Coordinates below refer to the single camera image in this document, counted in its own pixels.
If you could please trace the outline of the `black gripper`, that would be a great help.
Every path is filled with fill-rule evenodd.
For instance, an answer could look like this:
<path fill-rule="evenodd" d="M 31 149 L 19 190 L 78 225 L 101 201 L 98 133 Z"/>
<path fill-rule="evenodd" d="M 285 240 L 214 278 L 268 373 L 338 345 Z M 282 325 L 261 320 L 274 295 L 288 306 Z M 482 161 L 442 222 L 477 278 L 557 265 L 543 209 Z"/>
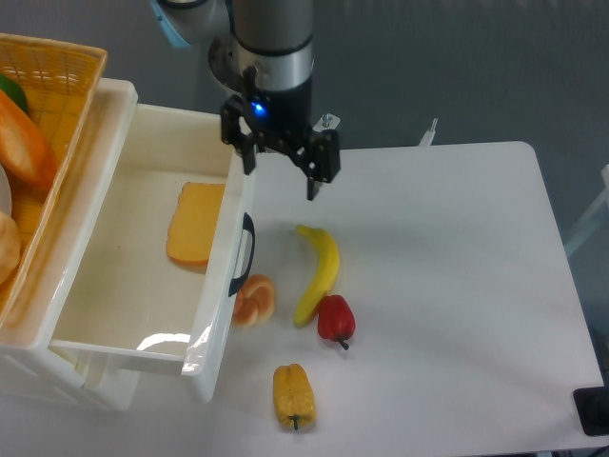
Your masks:
<path fill-rule="evenodd" d="M 221 139 L 242 158 L 245 175 L 256 168 L 256 152 L 275 151 L 290 159 L 306 176 L 306 198 L 313 201 L 322 186 L 341 169 L 336 130 L 317 132 L 310 123 L 312 80 L 288 90 L 258 86 L 262 72 L 246 68 L 242 91 L 221 107 Z"/>

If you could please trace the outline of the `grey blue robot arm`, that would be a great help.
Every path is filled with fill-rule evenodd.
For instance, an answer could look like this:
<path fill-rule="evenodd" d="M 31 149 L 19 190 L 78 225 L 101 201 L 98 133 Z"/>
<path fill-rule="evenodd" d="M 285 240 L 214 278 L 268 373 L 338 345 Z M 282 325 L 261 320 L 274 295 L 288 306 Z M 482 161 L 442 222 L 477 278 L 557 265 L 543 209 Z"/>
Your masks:
<path fill-rule="evenodd" d="M 207 62 L 230 96 L 220 109 L 221 138 L 245 174 L 259 152 L 277 152 L 306 177 L 307 198 L 341 168 L 338 132 L 311 123 L 314 69 L 310 1 L 153 1 L 168 42 L 212 40 Z"/>

